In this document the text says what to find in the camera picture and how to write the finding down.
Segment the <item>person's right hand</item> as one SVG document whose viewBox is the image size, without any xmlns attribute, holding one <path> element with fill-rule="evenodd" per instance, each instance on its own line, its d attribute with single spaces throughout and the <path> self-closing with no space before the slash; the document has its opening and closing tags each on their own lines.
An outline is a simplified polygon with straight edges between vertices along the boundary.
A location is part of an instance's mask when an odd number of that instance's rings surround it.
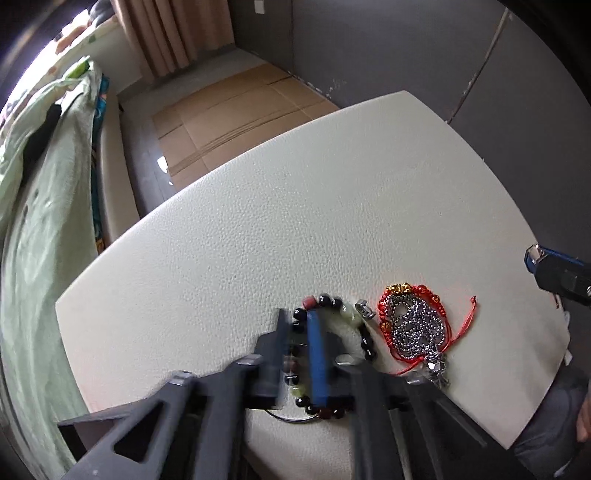
<svg viewBox="0 0 591 480">
<path fill-rule="evenodd" d="M 576 421 L 577 441 L 585 443 L 591 437 L 591 397 L 587 394 Z"/>
</svg>

